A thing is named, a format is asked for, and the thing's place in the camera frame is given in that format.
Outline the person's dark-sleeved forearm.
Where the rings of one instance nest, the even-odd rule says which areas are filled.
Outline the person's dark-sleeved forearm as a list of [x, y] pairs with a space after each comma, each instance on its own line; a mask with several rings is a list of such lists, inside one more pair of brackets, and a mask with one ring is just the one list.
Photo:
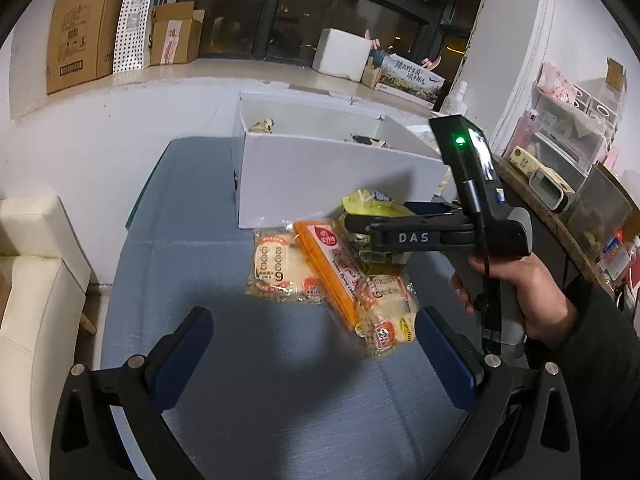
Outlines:
[[577, 320], [553, 357], [575, 419], [583, 479], [639, 477], [639, 338], [600, 287], [576, 278]]

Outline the person's right hand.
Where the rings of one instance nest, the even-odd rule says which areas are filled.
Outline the person's right hand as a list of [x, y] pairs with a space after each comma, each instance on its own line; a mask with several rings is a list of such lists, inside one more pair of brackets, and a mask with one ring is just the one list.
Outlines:
[[562, 344], [574, 327], [577, 311], [537, 255], [490, 259], [489, 276], [515, 287], [529, 338], [549, 347]]

